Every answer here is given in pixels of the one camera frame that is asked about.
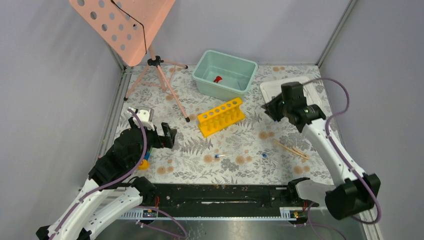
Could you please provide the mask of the yellow test tube rack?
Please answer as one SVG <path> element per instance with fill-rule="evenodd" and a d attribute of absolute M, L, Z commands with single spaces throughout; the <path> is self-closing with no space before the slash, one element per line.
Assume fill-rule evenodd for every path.
<path fill-rule="evenodd" d="M 243 101 L 240 97 L 236 97 L 226 103 L 223 103 L 213 109 L 210 109 L 197 116 L 198 128 L 204 138 L 215 134 L 243 119 L 245 114 L 241 111 L 240 106 Z"/>

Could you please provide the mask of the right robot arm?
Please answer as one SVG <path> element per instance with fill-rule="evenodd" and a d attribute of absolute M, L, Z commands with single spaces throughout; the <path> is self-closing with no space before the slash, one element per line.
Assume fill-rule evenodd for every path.
<path fill-rule="evenodd" d="M 275 122 L 287 118 L 307 138 L 333 181 L 333 184 L 323 184 L 306 177 L 290 181 L 286 198 L 291 205 L 311 201 L 326 207 L 337 220 L 354 218 L 373 208 L 381 212 L 377 201 L 380 179 L 375 173 L 367 174 L 333 136 L 331 118 L 317 104 L 307 103 L 304 84 L 296 81 L 283 83 L 281 93 L 262 108 Z"/>

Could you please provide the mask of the white wash bottle red cap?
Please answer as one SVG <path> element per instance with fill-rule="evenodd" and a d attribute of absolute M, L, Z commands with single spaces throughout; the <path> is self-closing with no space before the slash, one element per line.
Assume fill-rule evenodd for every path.
<path fill-rule="evenodd" d="M 220 85 L 227 85 L 229 83 L 227 78 L 222 78 L 221 76 L 217 76 L 213 82 Z"/>

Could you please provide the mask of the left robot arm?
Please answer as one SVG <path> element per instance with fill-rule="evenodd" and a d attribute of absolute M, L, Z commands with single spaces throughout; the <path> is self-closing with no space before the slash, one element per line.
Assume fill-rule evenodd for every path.
<path fill-rule="evenodd" d="M 100 211 L 98 206 L 127 179 L 152 148 L 171 149 L 176 129 L 163 122 L 164 134 L 155 127 L 138 126 L 129 119 L 130 128 L 121 132 L 111 148 L 88 173 L 84 186 L 66 212 L 54 223 L 36 231 L 40 240 L 94 240 L 128 210 L 155 200 L 155 187 L 145 177 L 136 177 L 130 186 Z"/>

